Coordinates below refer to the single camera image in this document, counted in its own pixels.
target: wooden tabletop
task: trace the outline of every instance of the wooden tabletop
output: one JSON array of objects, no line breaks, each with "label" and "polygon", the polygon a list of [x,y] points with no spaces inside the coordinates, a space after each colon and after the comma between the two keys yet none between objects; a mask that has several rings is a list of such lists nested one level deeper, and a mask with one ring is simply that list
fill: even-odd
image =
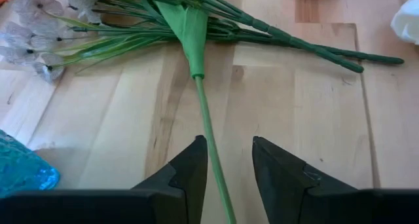
[{"label": "wooden tabletop", "polygon": [[[267,223],[256,135],[357,188],[419,187],[419,52],[390,29],[406,0],[227,1],[313,43],[406,60],[362,62],[358,75],[303,51],[208,43],[204,82],[238,223]],[[131,188],[204,133],[179,44],[70,68],[56,86],[0,65],[0,128],[57,167],[60,188]],[[202,222],[225,222],[211,170]]]}]

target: green stem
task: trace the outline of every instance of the green stem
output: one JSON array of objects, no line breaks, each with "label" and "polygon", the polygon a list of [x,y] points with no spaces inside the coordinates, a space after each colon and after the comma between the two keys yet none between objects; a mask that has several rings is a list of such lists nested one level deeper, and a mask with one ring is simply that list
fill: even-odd
[{"label": "green stem", "polygon": [[199,102],[201,105],[202,118],[204,120],[204,130],[207,137],[208,153],[212,163],[212,170],[217,182],[218,190],[221,195],[224,209],[227,214],[227,223],[235,224],[236,216],[234,215],[233,206],[230,195],[228,194],[227,184],[225,183],[223,169],[221,168],[220,158],[218,157],[217,146],[215,145],[214,133],[212,130],[212,123],[210,117],[210,110],[208,109],[208,102],[205,96],[204,84],[202,78],[195,77],[196,88],[198,90]]}]

